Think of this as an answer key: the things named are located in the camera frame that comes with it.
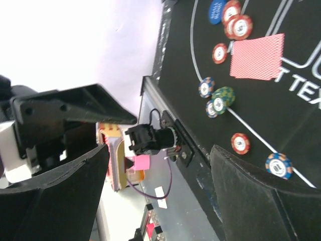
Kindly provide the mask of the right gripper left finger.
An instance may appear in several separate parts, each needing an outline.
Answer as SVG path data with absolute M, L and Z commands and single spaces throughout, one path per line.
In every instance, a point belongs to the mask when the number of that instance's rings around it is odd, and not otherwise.
M 89 240 L 108 160 L 108 147 L 98 146 L 1 189 L 1 240 Z

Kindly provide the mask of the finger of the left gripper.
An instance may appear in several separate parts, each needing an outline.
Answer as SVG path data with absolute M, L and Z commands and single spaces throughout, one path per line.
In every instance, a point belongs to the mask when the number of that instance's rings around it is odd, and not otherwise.
M 21 124 L 59 121 L 133 125 L 136 116 L 123 108 L 104 87 L 92 84 L 52 90 L 11 99 L 15 119 Z

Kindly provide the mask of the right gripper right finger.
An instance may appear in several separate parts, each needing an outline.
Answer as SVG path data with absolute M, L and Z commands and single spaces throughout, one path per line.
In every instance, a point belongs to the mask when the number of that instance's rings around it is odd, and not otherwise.
M 320 190 L 276 177 L 214 145 L 226 240 L 320 240 Z

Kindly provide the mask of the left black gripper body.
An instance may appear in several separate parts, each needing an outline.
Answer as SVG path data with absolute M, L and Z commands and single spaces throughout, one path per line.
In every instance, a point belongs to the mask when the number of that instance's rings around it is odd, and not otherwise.
M 59 121 L 21 124 L 14 116 L 11 99 L 36 92 L 12 86 L 1 76 L 1 174 L 39 175 L 70 162 L 97 147 L 95 123 Z

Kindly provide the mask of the red playing card deck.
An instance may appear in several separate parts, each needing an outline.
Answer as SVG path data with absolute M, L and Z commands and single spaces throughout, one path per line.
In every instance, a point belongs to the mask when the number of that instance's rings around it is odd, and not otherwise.
M 98 123 L 96 130 L 97 143 L 99 145 L 106 145 L 109 149 L 109 164 L 106 178 L 111 183 L 113 191 L 118 192 L 127 185 L 122 131 L 119 125 L 111 123 Z

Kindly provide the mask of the red poker chip stack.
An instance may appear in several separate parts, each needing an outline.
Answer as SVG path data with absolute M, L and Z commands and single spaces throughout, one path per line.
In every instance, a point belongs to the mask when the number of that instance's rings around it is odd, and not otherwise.
M 232 149 L 239 155 L 245 155 L 250 150 L 250 140 L 244 133 L 235 133 L 231 138 Z

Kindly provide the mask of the green chip stack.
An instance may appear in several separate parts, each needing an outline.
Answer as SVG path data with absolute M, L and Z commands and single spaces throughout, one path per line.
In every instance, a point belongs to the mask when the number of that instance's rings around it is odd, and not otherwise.
M 223 114 L 228 107 L 230 107 L 235 101 L 234 89 L 228 86 L 217 89 L 212 94 L 212 101 L 214 111 L 217 114 Z

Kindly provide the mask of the dealt cards pile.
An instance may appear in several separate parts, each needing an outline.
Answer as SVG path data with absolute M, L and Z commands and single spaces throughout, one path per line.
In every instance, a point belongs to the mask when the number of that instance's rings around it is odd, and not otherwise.
M 230 76 L 270 81 L 281 72 L 285 34 L 234 42 Z

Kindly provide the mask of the blue small blind button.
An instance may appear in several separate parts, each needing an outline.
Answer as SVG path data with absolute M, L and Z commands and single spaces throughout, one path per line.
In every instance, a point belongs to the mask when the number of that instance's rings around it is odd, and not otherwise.
M 221 22 L 223 8 L 225 5 L 225 0 L 212 0 L 208 11 L 208 19 L 210 24 L 217 25 Z

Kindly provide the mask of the black poker felt mat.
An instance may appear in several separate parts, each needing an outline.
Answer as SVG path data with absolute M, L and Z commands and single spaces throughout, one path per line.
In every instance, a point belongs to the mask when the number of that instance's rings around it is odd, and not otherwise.
M 251 150 L 243 160 L 265 167 L 269 154 L 287 155 L 298 171 L 290 181 L 320 187 L 320 1 L 242 1 L 253 21 L 251 39 L 284 34 L 281 70 L 270 81 L 236 79 L 231 60 L 212 60 L 216 44 L 228 46 L 222 25 L 208 19 L 210 1 L 178 1 L 158 88 L 203 153 L 213 145 L 232 151 L 230 139 L 246 133 Z M 234 89 L 231 109 L 211 119 L 198 93 L 201 79 Z

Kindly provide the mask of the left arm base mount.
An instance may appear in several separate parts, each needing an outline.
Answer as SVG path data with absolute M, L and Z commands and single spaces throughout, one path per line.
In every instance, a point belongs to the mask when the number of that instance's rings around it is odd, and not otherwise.
M 154 108 L 149 112 L 149 122 L 138 124 L 125 131 L 130 138 L 129 149 L 137 156 L 156 155 L 161 150 L 169 150 L 169 156 L 180 159 L 187 167 L 195 151 L 193 140 L 178 119 L 173 119 L 168 111 Z

